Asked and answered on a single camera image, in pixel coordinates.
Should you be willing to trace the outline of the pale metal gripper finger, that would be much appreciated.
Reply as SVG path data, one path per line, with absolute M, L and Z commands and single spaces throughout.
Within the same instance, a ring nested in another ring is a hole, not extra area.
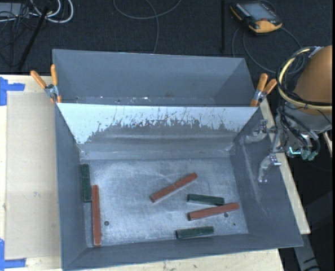
M 278 161 L 276 154 L 267 155 L 260 163 L 259 172 L 258 172 L 258 182 L 266 183 L 267 174 L 271 168 L 280 167 L 281 162 Z
M 256 143 L 266 138 L 268 134 L 268 120 L 262 119 L 255 125 L 249 134 L 245 136 L 245 143 Z

